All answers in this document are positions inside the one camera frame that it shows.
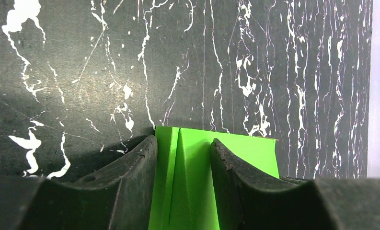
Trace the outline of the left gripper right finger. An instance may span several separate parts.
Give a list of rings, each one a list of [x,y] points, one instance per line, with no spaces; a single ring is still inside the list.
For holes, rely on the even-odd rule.
[[[222,230],[380,230],[380,178],[275,178],[218,139],[210,163]]]

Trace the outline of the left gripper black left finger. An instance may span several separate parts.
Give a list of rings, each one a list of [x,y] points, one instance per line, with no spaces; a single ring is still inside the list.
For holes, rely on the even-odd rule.
[[[74,183],[0,176],[0,230],[146,230],[157,156],[150,135]]]

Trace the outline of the green paper box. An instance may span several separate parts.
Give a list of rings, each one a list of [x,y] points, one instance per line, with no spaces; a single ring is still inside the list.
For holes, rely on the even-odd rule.
[[[219,229],[209,156],[214,139],[265,173],[279,176],[272,138],[170,126],[156,127],[155,136],[158,156],[151,230]]]

